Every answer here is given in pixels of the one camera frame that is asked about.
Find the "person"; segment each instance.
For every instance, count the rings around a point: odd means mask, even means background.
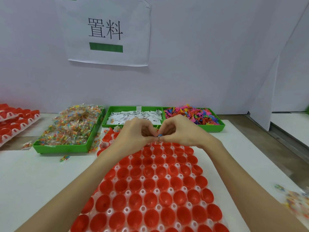
[[[220,140],[181,115],[166,119],[158,132],[148,120],[126,121],[114,143],[16,232],[68,232],[106,173],[122,158],[158,140],[202,148],[252,232],[308,232],[233,159]]]

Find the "tray of red egg shells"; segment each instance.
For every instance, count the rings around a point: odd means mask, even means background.
[[[119,133],[110,129],[97,156]],[[152,143],[106,174],[70,232],[229,232],[191,147]]]
[[[40,118],[40,111],[0,104],[0,147]]]

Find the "hand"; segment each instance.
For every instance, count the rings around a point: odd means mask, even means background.
[[[125,157],[155,141],[158,141],[158,134],[151,121],[135,117],[125,122],[111,147],[119,147]]]
[[[197,146],[199,148],[205,143],[219,141],[182,115],[164,120],[158,134],[163,135],[159,138],[162,142],[174,142],[184,146]]]

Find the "white table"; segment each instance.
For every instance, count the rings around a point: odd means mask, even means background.
[[[309,146],[309,115],[307,113],[272,113],[271,122]]]
[[[235,160],[265,190],[276,199],[280,199],[282,195],[275,190],[274,183],[282,184],[293,191],[299,190],[297,185],[238,129],[229,121],[223,122],[226,124],[224,131],[213,135],[223,142]],[[230,231],[249,231],[210,158],[201,149],[194,148],[194,151]],[[62,156],[63,154],[57,156],[40,155],[34,149],[0,152],[1,231],[13,232],[16,230],[96,158],[95,155],[81,154],[72,156],[64,164],[60,164],[59,160]]]

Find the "green plastic bin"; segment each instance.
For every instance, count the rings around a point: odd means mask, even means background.
[[[98,129],[101,125],[101,122],[103,120],[105,114],[105,109],[102,109],[102,113],[98,118],[97,123],[93,126],[91,134],[86,142],[86,144],[83,145],[55,145],[55,146],[45,146],[40,145],[39,141],[36,141],[33,144],[33,148],[37,151],[37,153],[40,154],[46,154],[46,153],[79,153],[79,152],[88,152],[91,148],[91,145],[95,139],[95,136],[98,132]]]
[[[171,107],[163,107],[163,110],[166,110],[166,109],[169,109],[169,108],[171,108]],[[218,118],[220,125],[198,125],[198,126],[201,127],[202,129],[204,129],[208,133],[221,132],[224,129],[225,124],[222,122],[222,120],[219,119],[219,117],[210,108],[206,108],[206,109],[209,109],[211,111],[212,115],[214,117]]]
[[[163,111],[162,107],[141,107],[141,111],[156,111],[156,110],[160,110],[162,111],[162,120],[161,123],[165,120],[165,113]],[[136,111],[136,106],[111,106],[109,107],[109,109],[107,110],[106,116],[102,122],[102,127],[103,128],[115,128],[117,125],[107,125],[107,120],[109,118],[109,116],[111,115],[112,112],[122,112],[122,111]],[[153,125],[155,128],[159,128],[161,125]]]

